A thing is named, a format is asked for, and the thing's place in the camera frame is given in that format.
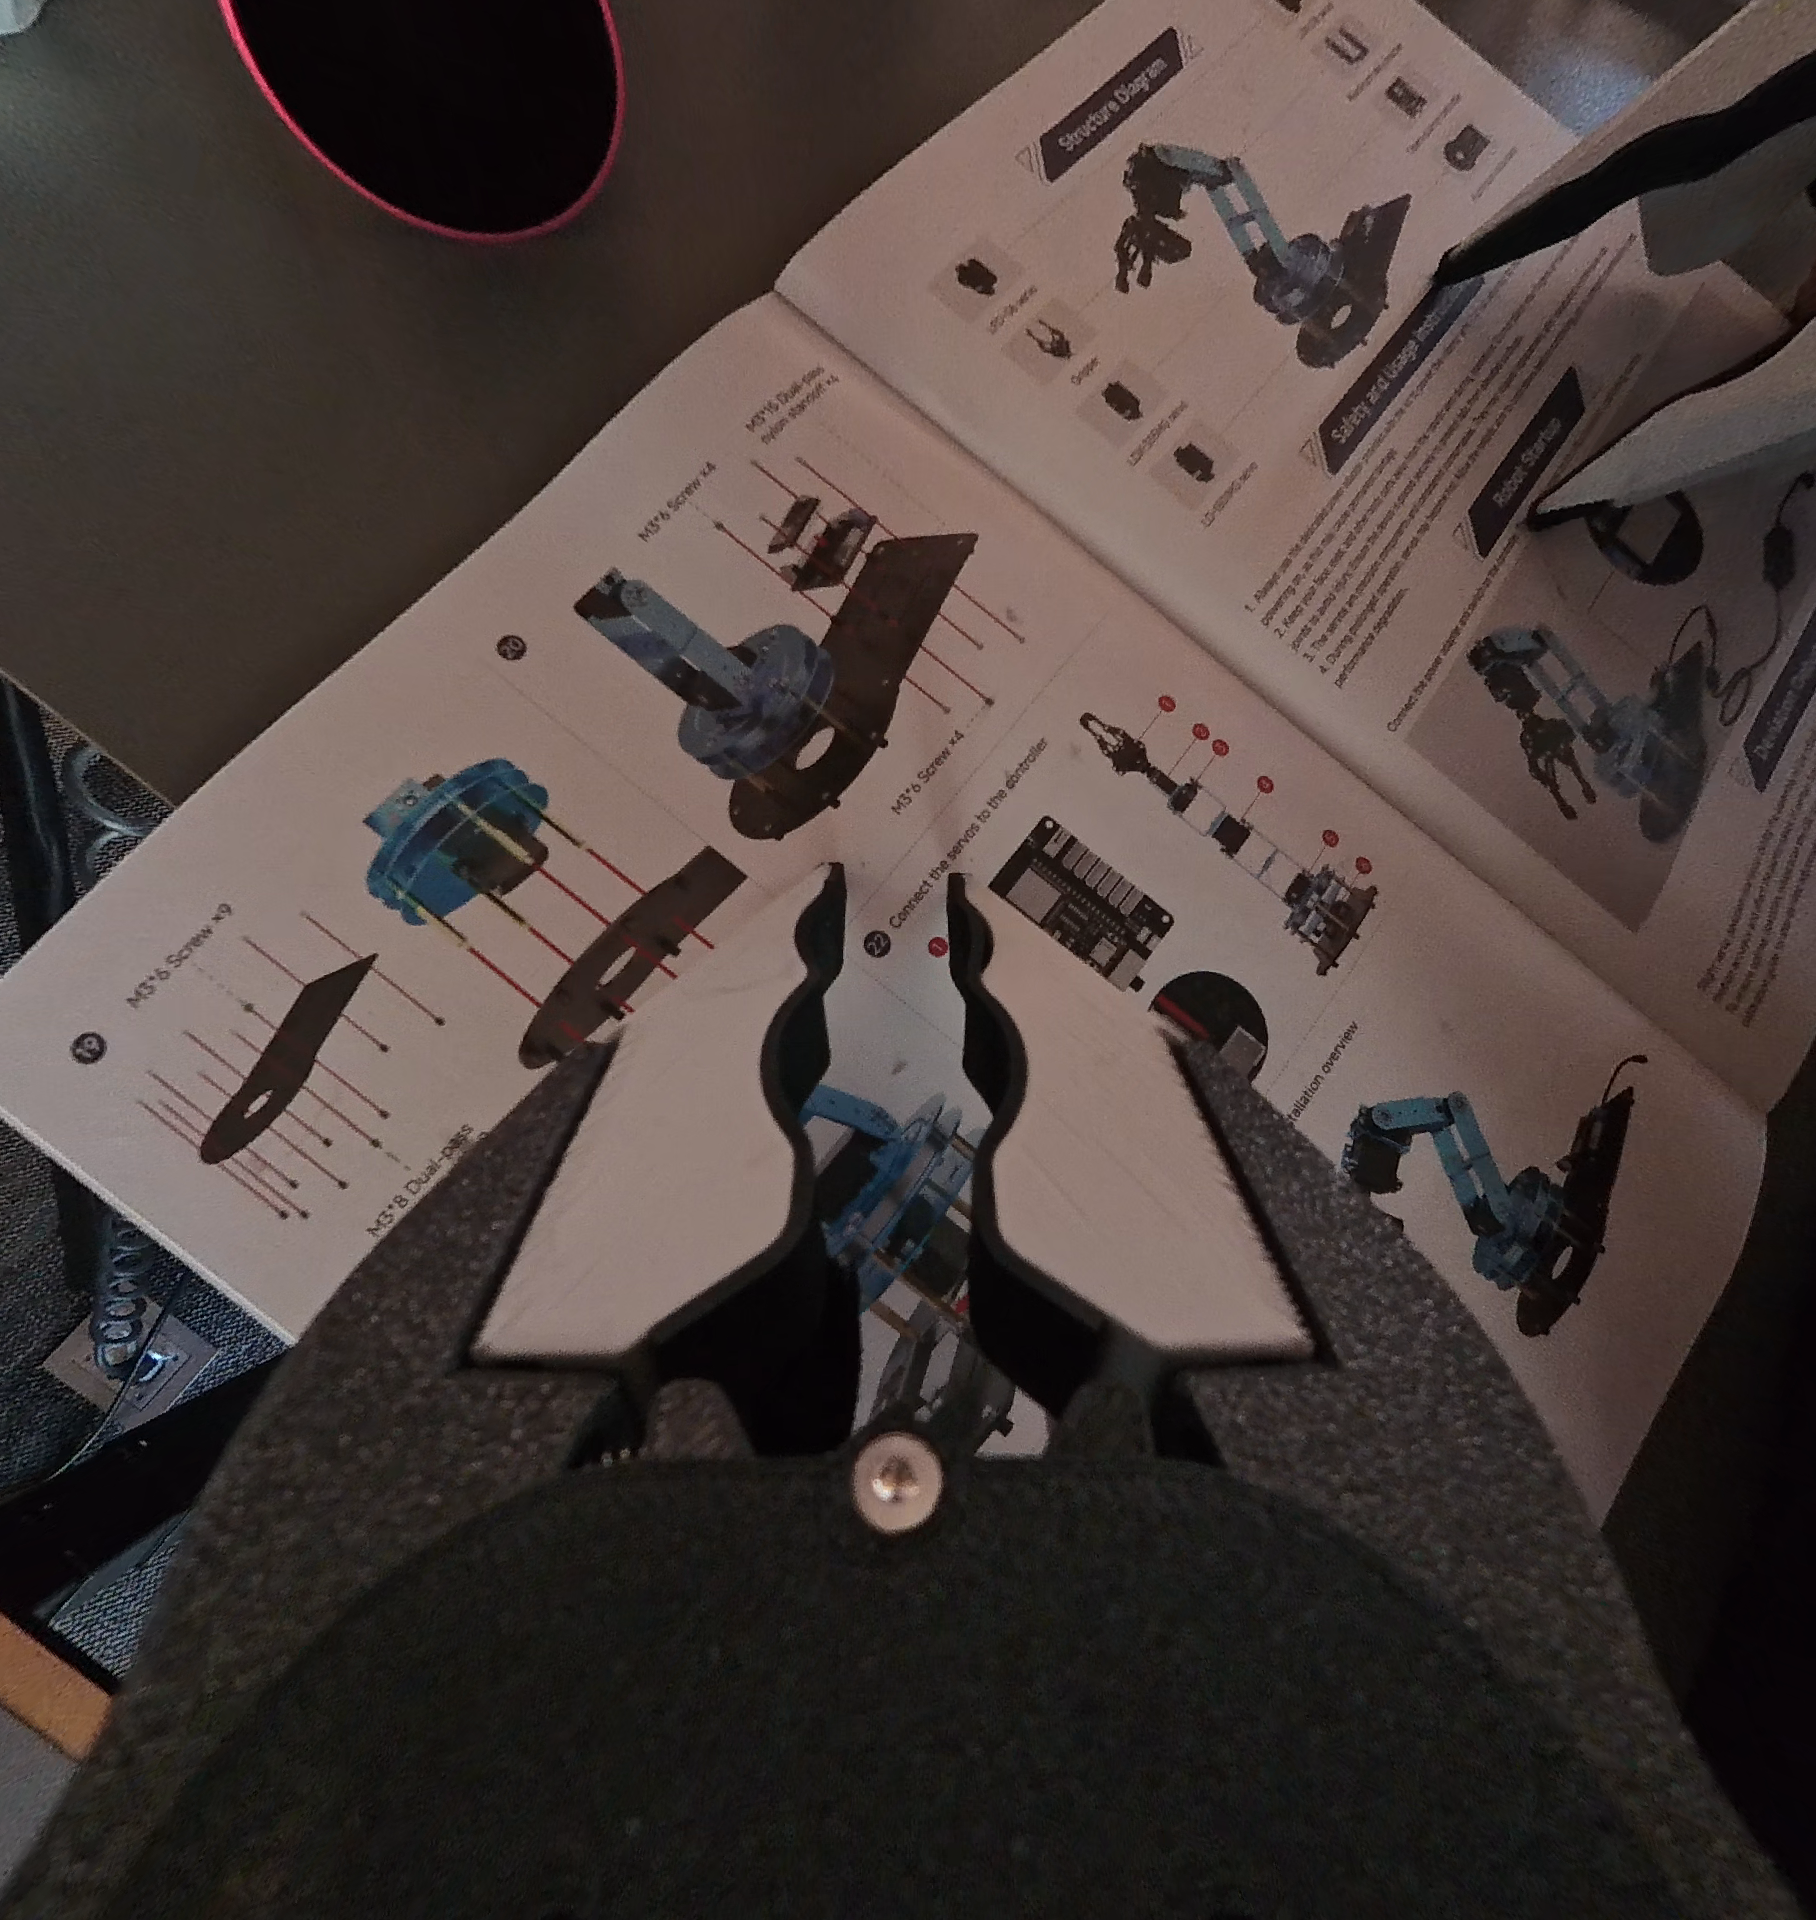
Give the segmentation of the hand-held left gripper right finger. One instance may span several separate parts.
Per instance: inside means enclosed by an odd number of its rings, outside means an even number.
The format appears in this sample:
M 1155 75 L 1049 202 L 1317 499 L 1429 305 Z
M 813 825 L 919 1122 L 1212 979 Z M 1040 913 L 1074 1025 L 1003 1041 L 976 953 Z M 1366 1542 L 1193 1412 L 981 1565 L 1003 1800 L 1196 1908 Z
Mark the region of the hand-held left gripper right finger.
M 1155 1406 L 1185 1367 L 1314 1356 L 1156 1019 L 964 876 L 948 941 L 990 1116 L 968 1302 L 993 1363 L 1063 1417 L 1092 1381 Z

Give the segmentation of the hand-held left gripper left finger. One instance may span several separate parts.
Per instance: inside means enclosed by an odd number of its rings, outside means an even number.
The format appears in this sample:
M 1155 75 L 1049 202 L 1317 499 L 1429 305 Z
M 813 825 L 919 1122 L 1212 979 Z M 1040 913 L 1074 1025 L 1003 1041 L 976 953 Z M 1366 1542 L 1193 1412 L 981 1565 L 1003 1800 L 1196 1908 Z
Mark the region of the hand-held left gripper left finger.
M 639 1406 L 668 1380 L 713 1380 L 762 1454 L 848 1438 L 859 1296 L 826 1251 L 801 1119 L 830 1066 L 824 995 L 847 911 L 847 872 L 828 863 L 632 1018 L 478 1360 L 596 1366 Z

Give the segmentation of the grey floor outlet box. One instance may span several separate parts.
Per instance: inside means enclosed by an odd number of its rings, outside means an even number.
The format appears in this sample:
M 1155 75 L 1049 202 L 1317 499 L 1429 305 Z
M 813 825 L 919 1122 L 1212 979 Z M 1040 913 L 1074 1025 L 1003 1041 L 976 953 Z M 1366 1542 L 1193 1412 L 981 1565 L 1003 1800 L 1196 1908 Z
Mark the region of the grey floor outlet box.
M 214 1342 L 173 1314 L 158 1324 L 158 1329 L 140 1331 L 135 1344 L 142 1352 L 126 1376 L 105 1371 L 91 1324 L 81 1320 L 45 1356 L 41 1367 L 98 1412 L 118 1410 L 116 1417 L 132 1428 L 176 1404 L 208 1371 L 220 1352 Z

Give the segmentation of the robot arm instruction booklet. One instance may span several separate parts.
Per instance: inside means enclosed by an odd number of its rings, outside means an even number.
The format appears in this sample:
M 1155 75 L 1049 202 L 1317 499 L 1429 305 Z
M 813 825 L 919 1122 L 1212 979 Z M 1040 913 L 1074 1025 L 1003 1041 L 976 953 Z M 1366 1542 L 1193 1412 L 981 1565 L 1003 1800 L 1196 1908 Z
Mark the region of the robot arm instruction booklet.
M 1532 532 L 1772 312 L 1620 210 L 1432 261 L 1569 134 L 1420 3 L 1106 3 L 834 218 L 0 979 L 0 1114 L 299 1336 L 575 1044 L 814 867 L 828 1081 L 959 1232 L 946 892 L 1391 1199 L 1604 1515 L 1816 1034 L 1816 453 Z

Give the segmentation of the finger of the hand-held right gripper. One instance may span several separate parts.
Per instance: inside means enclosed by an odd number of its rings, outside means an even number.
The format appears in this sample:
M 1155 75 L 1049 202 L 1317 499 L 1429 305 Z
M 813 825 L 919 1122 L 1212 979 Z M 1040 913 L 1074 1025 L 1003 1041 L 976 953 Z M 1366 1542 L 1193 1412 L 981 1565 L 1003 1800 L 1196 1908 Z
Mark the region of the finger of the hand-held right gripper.
M 1816 457 L 1816 316 L 1747 370 L 1664 401 L 1545 494 L 1528 525 L 1806 457 Z
M 1453 246 L 1437 285 L 1561 246 L 1627 202 L 1709 180 L 1816 117 L 1816 2 L 1745 6 L 1608 123 Z M 1809 197 L 1816 210 L 1816 178 Z

